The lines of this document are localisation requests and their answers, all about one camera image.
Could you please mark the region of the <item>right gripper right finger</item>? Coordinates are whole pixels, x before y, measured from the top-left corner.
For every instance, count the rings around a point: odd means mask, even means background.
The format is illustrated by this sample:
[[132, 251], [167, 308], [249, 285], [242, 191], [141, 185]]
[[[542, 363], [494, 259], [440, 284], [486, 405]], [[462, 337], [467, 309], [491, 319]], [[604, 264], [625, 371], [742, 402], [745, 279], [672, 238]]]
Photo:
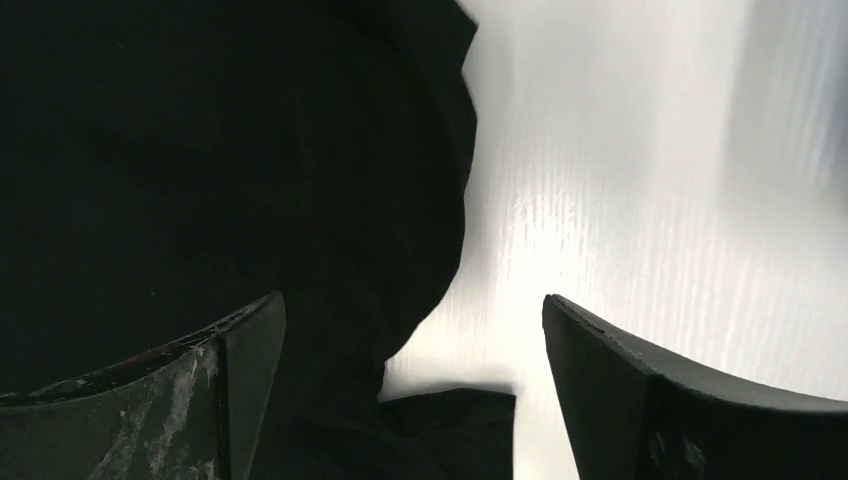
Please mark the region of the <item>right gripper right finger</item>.
[[542, 317], [581, 478], [846, 478], [845, 402], [707, 367], [559, 295]]

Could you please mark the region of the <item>black t-shirt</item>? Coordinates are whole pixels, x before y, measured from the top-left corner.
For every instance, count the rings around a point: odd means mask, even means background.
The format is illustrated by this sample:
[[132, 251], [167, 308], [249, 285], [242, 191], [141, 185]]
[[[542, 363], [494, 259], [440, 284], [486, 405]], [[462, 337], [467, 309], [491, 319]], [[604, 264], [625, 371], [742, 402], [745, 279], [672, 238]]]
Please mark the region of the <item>black t-shirt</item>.
[[5, 1], [1, 398], [271, 293], [245, 479], [509, 479], [516, 400], [383, 401], [461, 259], [477, 23], [455, 1]]

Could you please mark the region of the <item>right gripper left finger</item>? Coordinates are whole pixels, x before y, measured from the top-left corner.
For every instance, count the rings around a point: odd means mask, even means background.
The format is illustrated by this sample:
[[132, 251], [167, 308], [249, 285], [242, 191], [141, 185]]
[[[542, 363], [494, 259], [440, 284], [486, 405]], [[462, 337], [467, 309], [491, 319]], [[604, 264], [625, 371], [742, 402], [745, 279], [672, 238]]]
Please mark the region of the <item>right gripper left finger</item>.
[[82, 376], [1, 398], [5, 479], [245, 479], [286, 330], [271, 293]]

